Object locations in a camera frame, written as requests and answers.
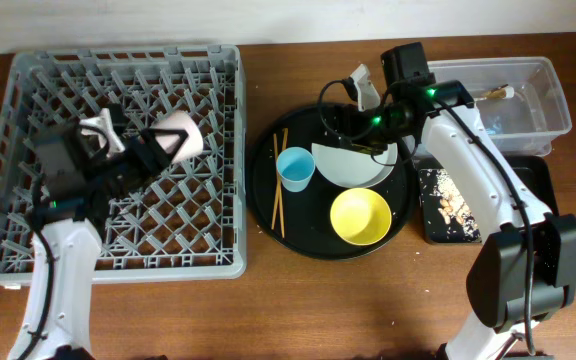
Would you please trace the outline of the pink plastic cup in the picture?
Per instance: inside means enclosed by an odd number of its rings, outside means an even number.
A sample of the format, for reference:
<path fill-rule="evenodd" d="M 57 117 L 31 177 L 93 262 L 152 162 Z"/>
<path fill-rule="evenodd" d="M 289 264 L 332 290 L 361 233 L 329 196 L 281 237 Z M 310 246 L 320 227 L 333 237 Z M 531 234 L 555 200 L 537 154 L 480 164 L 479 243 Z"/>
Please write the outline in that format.
<path fill-rule="evenodd" d="M 204 143 L 199 127 L 187 112 L 175 111 L 153 126 L 155 139 L 173 164 L 198 156 Z"/>

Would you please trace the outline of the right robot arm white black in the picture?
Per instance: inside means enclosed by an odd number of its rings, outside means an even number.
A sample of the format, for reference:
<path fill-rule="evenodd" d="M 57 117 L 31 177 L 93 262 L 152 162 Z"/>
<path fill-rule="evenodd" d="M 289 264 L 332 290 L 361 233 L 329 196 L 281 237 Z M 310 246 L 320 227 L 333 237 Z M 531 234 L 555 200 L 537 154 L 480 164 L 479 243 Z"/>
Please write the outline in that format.
<path fill-rule="evenodd" d="M 359 66 L 340 79 L 351 104 L 323 125 L 344 149 L 369 155 L 412 135 L 447 171 L 483 246 L 466 279 L 472 312 L 440 359 L 501 359 L 576 295 L 576 217 L 557 215 L 521 181 L 484 129 L 458 80 L 437 81 L 415 42 L 381 55 L 378 93 Z"/>

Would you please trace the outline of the grey round plate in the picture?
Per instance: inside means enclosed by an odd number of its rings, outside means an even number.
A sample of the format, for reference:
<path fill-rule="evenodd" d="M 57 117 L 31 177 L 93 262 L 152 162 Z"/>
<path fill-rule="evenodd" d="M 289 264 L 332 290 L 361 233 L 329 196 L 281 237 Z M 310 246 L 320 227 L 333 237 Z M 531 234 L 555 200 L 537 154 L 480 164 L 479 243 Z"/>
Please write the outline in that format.
<path fill-rule="evenodd" d="M 311 146 L 315 165 L 321 175 L 342 188 L 369 188 L 385 180 L 394 170 L 398 149 L 390 144 L 385 152 L 375 155 L 329 147 L 317 143 Z"/>

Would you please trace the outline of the yellow bowl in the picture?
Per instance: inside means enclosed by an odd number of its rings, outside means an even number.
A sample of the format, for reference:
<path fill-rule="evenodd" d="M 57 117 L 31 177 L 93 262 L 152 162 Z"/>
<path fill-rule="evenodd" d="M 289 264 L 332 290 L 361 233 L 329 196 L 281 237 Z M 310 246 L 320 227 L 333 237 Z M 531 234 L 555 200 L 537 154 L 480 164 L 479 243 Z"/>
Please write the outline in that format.
<path fill-rule="evenodd" d="M 340 193 L 331 205 L 329 217 L 334 232 L 355 246 L 381 241 L 393 222 L 387 201 L 367 188 L 352 188 Z"/>

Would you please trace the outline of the right wooden chopstick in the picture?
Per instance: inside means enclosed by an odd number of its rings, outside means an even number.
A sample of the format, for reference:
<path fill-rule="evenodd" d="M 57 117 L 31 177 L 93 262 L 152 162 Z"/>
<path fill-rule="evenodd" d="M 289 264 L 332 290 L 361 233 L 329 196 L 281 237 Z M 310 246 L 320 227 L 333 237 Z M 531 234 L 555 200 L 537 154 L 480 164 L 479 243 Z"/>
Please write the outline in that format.
<path fill-rule="evenodd" d="M 278 156 L 286 150 L 287 148 L 287 138 L 288 138 L 288 132 L 289 130 L 287 128 L 282 129 L 282 146 L 281 146 L 281 150 L 278 152 L 277 154 L 277 160 L 276 163 L 278 162 Z M 276 186 L 276 195 L 277 195 L 277 199 L 278 199 L 278 205 L 277 205 L 277 210 L 279 211 L 279 219 L 280 219 L 280 229 L 281 229 L 281 235 L 282 235 L 282 239 L 285 239 L 285 225 L 284 225 L 284 209 L 283 209 L 283 190 L 282 190 L 282 182 L 281 182 L 281 176 L 279 175 L 279 172 L 277 171 L 277 186 Z"/>

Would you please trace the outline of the blue plastic cup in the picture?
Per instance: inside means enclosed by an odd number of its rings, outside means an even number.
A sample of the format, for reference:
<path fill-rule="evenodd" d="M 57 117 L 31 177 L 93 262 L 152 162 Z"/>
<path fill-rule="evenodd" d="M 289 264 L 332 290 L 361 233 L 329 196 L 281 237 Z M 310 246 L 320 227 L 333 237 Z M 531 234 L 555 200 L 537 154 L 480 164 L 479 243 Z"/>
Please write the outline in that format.
<path fill-rule="evenodd" d="M 306 189 L 316 166 L 310 151 L 302 147 L 290 147 L 280 153 L 276 169 L 283 187 L 297 193 Z"/>

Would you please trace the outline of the clear plastic waste bin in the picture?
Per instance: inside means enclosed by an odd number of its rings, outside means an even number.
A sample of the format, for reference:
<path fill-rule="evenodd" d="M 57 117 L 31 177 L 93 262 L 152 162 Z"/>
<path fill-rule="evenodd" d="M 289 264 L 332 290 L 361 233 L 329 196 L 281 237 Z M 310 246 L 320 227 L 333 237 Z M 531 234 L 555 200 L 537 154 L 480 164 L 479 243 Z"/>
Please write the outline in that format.
<path fill-rule="evenodd" d="M 437 81 L 458 80 L 473 98 L 504 84 L 514 88 L 511 99 L 476 102 L 482 122 L 502 119 L 504 133 L 490 137 L 504 154 L 545 156 L 552 141 L 572 129 L 561 83 L 546 57 L 438 60 L 428 66 Z"/>

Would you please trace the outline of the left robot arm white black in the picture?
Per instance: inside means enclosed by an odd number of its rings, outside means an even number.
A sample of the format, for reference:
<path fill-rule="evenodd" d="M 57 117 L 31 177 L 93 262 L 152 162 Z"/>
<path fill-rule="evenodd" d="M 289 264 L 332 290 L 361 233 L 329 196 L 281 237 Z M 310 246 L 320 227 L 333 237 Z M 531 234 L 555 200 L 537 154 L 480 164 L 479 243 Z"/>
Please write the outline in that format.
<path fill-rule="evenodd" d="M 175 111 L 131 138 L 114 130 L 118 105 L 51 126 L 33 138 L 42 174 L 25 220 L 34 265 L 11 359 L 89 359 L 92 280 L 110 203 L 149 186 L 170 165 L 199 155 L 201 132 Z"/>

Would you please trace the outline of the black rectangular tray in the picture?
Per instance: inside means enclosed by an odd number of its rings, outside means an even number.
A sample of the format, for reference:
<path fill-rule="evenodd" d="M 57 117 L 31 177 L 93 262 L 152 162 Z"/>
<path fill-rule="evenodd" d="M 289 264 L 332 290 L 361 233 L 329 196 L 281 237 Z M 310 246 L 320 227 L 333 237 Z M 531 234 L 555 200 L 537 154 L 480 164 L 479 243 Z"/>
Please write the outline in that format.
<path fill-rule="evenodd" d="M 547 163 L 527 155 L 507 156 L 506 160 L 527 188 L 558 215 Z M 481 243 L 470 208 L 440 164 L 432 158 L 422 159 L 417 172 L 426 241 L 443 245 Z"/>

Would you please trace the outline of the gold snack wrapper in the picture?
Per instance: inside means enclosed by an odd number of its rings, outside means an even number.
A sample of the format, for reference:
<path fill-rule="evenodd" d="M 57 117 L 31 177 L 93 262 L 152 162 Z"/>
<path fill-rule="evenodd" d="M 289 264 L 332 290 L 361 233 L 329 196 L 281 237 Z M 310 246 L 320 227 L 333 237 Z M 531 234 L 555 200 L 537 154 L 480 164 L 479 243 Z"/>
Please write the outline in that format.
<path fill-rule="evenodd" d="M 514 97 L 514 95 L 514 88 L 509 84 L 504 84 L 502 86 L 485 91 L 479 96 L 476 96 L 474 100 L 476 102 L 480 102 L 486 100 L 511 99 Z"/>

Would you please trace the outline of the grey plastic dishwasher rack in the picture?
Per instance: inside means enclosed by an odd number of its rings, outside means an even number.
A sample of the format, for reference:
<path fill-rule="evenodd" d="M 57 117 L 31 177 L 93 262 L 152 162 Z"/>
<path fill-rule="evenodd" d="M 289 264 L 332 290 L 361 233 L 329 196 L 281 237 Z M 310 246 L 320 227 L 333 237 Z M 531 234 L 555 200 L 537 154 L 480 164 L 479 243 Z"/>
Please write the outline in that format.
<path fill-rule="evenodd" d="M 98 283 L 231 279 L 246 267 L 245 73 L 233 45 L 36 50 L 17 54 L 0 112 L 0 285 L 30 281 L 24 216 L 40 165 L 31 137 L 115 104 L 122 138 L 175 111 L 203 137 L 200 155 L 109 204 Z"/>

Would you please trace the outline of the blue plastic scrap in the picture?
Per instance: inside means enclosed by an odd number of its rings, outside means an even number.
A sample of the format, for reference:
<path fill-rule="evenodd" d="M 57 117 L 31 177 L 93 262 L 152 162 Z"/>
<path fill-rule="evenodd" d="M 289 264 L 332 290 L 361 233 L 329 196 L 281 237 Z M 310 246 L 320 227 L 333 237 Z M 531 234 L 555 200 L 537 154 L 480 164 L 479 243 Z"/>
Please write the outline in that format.
<path fill-rule="evenodd" d="M 500 117 L 486 118 L 484 121 L 484 128 L 489 136 L 499 135 L 504 133 L 503 121 Z"/>

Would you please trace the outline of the round black tray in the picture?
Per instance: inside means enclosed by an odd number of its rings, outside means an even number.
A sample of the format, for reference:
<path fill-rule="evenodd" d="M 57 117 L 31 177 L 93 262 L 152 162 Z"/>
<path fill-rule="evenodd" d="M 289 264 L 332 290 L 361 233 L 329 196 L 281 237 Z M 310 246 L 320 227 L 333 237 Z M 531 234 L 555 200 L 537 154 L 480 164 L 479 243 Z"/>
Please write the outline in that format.
<path fill-rule="evenodd" d="M 361 257 L 397 236 L 419 203 L 417 171 L 411 163 L 394 168 L 385 180 L 372 188 L 387 201 L 393 220 L 390 231 L 376 244 L 351 245 L 334 232 L 330 207 L 343 189 L 325 180 L 320 173 L 311 178 L 302 192 L 283 191 L 285 239 L 282 239 L 280 225 L 272 225 L 271 220 L 277 184 L 273 136 L 284 128 L 289 130 L 287 144 L 303 148 L 308 148 L 323 132 L 317 107 L 308 105 L 278 118 L 249 149 L 245 166 L 247 206 L 262 230 L 290 250 L 322 260 Z"/>

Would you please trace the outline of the food scraps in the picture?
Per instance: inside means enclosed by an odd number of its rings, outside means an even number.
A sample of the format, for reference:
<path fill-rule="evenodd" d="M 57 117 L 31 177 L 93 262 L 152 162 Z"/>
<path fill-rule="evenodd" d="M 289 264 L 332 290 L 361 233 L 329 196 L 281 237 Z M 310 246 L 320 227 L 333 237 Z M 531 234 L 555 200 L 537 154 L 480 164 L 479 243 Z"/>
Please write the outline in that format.
<path fill-rule="evenodd" d="M 436 184 L 431 186 L 431 195 L 439 198 L 438 212 L 444 223 L 452 228 L 451 223 L 455 221 L 469 241 L 477 239 L 479 229 L 472 212 L 447 171 L 432 169 L 429 177 L 436 180 Z"/>

